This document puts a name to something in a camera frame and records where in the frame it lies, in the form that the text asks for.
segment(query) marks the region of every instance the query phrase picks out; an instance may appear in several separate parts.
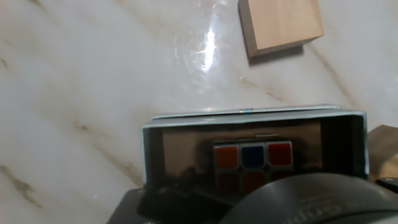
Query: open box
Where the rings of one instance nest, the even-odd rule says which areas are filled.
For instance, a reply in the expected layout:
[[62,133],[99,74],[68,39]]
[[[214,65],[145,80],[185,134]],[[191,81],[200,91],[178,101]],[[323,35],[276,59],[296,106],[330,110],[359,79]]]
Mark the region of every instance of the open box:
[[[142,127],[144,187],[217,188],[217,146],[232,144],[241,153],[245,144],[262,144],[268,153],[270,141],[291,143],[292,175],[333,172],[368,178],[366,113],[316,105],[152,118]],[[251,170],[239,164],[235,171],[241,177]],[[261,172],[266,183],[273,181],[272,169],[261,166]]]

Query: white marble countertop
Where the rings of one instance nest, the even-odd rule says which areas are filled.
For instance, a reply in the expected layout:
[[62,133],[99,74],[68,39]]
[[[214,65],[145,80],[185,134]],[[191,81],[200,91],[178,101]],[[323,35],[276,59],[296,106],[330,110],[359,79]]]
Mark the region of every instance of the white marble countertop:
[[398,126],[398,1],[320,7],[302,54],[248,62],[236,0],[1,0],[0,223],[105,223],[156,114],[331,103]]

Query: black round object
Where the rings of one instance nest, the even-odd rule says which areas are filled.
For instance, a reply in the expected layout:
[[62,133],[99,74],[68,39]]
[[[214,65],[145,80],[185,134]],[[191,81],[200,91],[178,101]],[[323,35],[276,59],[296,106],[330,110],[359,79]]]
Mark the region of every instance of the black round object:
[[338,219],[366,223],[364,216],[374,222],[369,216],[396,215],[398,197],[382,187],[356,177],[306,174],[261,187],[239,202],[220,224],[338,223]]

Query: rubik's cube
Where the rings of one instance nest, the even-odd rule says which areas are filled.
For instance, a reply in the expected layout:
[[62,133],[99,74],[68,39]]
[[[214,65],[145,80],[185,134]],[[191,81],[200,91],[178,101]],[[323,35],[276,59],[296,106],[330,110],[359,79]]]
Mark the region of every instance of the rubik's cube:
[[293,175],[290,141],[217,144],[213,154],[217,187],[229,194],[250,194]]

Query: wooden board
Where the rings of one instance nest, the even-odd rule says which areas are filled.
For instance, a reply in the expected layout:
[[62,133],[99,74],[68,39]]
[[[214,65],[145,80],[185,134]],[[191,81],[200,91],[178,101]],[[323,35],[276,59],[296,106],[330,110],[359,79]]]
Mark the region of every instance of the wooden board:
[[318,0],[239,0],[249,57],[323,36]]

